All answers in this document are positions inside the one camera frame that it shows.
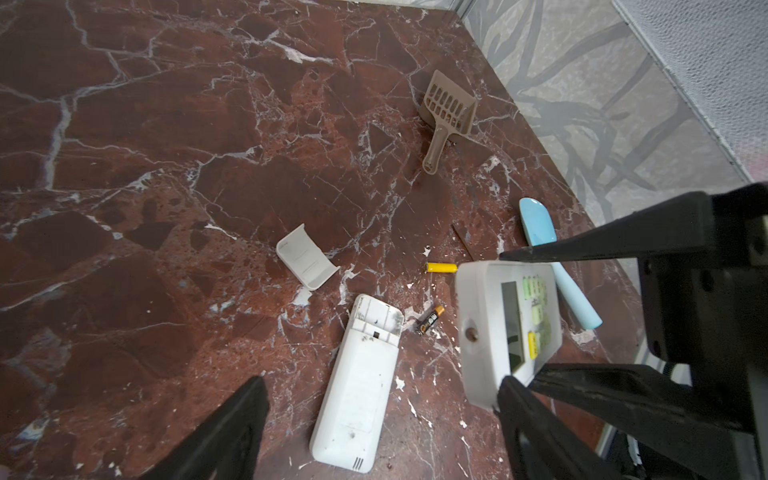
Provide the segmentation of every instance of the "light blue plastic scoop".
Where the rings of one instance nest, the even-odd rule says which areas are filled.
[[[523,230],[525,238],[532,247],[542,243],[552,243],[557,241],[558,237],[554,232],[552,218],[549,216],[547,207],[538,200],[532,198],[520,199],[520,216],[523,219]],[[584,292],[578,287],[574,279],[568,275],[560,262],[553,262],[554,280],[558,284],[560,293],[568,303],[568,306],[576,315],[576,319],[587,330],[599,327],[603,320],[597,312],[594,311],[592,304],[589,303]]]

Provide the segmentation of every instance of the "black and orange battery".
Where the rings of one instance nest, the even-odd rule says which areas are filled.
[[[435,309],[427,315],[427,317],[419,324],[419,335],[424,335],[427,330],[432,328],[432,325],[437,323],[437,319],[445,312],[445,308],[442,305],[438,305]]]

